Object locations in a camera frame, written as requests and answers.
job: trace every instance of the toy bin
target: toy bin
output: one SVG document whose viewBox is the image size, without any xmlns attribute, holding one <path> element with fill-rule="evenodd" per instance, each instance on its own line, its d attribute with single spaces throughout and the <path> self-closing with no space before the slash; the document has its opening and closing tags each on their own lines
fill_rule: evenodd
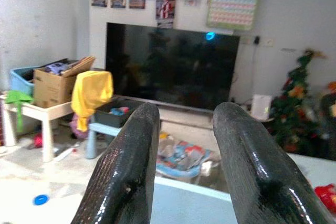
<svg viewBox="0 0 336 224">
<path fill-rule="evenodd" d="M 33 69 L 37 68 L 35 67 L 26 67 L 26 68 L 13 68 L 10 70 L 11 75 L 11 85 L 10 88 L 12 90 L 19 90 L 22 91 L 30 96 L 33 96 L 34 91 L 34 84 L 26 81 L 22 75 L 24 73 L 27 73 L 28 71 L 31 71 Z"/>
<path fill-rule="evenodd" d="M 107 126 L 120 128 L 122 127 L 130 115 L 136 110 L 138 106 L 140 106 L 142 102 L 132 101 L 132 100 L 124 100 L 124 99 L 114 99 L 112 102 L 107 103 L 96 109 L 94 120 L 96 123 L 101 123 Z M 120 108 L 120 107 L 129 107 L 129 112 L 124 115 L 113 115 L 109 112 L 112 108 Z"/>
</svg>

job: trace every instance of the christmas tree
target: christmas tree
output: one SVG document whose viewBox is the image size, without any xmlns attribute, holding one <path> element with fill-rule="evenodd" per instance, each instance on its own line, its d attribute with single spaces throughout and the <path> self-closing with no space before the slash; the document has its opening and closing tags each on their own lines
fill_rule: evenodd
<svg viewBox="0 0 336 224">
<path fill-rule="evenodd" d="M 307 49 L 298 58 L 299 67 L 288 73 L 288 80 L 282 88 L 282 95 L 273 100 L 271 116 L 277 143 L 287 152 L 311 155 L 312 141 L 318 141 L 318 124 L 310 121 L 304 112 L 302 102 L 308 93 L 307 65 L 321 52 Z"/>
</svg>

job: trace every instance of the blue light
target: blue light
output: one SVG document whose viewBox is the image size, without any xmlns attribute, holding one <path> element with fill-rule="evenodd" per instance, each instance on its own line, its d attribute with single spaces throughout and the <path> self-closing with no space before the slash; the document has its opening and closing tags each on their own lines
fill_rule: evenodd
<svg viewBox="0 0 336 224">
<path fill-rule="evenodd" d="M 216 36 L 216 34 L 214 33 L 214 32 L 209 32 L 209 33 L 207 33 L 206 35 L 205 35 L 205 39 L 206 40 L 212 40 L 212 39 L 214 39 L 215 38 L 215 36 Z"/>
</svg>

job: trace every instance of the cardboard box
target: cardboard box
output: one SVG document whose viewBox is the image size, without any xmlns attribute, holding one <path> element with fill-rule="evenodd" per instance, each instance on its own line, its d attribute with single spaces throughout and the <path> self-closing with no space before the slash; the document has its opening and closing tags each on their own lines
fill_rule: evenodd
<svg viewBox="0 0 336 224">
<path fill-rule="evenodd" d="M 49 108 L 71 101 L 76 76 L 57 76 L 44 72 L 45 68 L 34 70 L 34 101 L 42 108 Z"/>
</svg>

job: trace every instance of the yellow cloth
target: yellow cloth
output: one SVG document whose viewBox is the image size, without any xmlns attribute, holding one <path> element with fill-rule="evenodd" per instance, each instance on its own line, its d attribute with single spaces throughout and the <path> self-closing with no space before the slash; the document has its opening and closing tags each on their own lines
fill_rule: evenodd
<svg viewBox="0 0 336 224">
<path fill-rule="evenodd" d="M 77 129 L 88 130 L 88 119 L 95 109 L 113 95 L 112 75 L 107 71 L 86 71 L 77 75 L 71 107 L 78 115 Z"/>
</svg>

